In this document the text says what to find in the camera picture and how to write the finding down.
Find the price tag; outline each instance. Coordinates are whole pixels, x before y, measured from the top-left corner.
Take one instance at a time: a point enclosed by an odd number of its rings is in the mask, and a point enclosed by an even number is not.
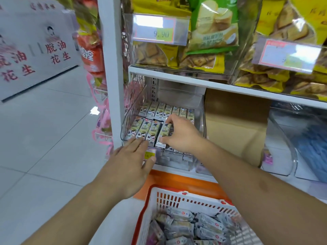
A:
[[[145,152],[144,159],[148,160],[151,156],[156,156],[156,149],[148,148]]]
[[[311,74],[321,47],[260,37],[252,63]]]
[[[186,45],[189,23],[189,18],[134,14],[132,40]]]

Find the green snack bag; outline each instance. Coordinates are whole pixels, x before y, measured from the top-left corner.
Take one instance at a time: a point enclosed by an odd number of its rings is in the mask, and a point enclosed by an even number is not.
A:
[[[191,38],[186,54],[221,53],[238,47],[237,0],[189,0]]]

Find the cardboard box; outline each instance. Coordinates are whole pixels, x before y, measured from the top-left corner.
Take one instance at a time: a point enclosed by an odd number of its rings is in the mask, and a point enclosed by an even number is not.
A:
[[[207,89],[207,137],[247,163],[259,167],[271,100]]]

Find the hand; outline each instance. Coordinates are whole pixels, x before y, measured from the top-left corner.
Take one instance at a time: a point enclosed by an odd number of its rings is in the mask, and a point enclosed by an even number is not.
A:
[[[194,149],[198,146],[198,141],[204,139],[192,122],[186,118],[172,114],[166,123],[174,124],[174,132],[172,136],[161,137],[160,142],[169,144],[180,152],[193,154]]]
[[[94,182],[113,191],[120,200],[132,197],[142,188],[156,162],[152,156],[142,166],[148,143],[143,138],[131,138],[124,147],[113,152]]]

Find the white plastic basket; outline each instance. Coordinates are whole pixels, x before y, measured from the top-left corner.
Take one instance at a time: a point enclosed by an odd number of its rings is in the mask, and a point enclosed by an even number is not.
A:
[[[152,185],[149,188],[145,205],[138,218],[132,245],[145,245],[152,215],[167,206],[182,208],[192,212],[201,212],[215,216],[223,212],[229,216],[240,216],[235,206],[224,200],[217,200],[170,187]],[[231,238],[232,245],[262,245],[254,231],[243,221],[242,231]]]

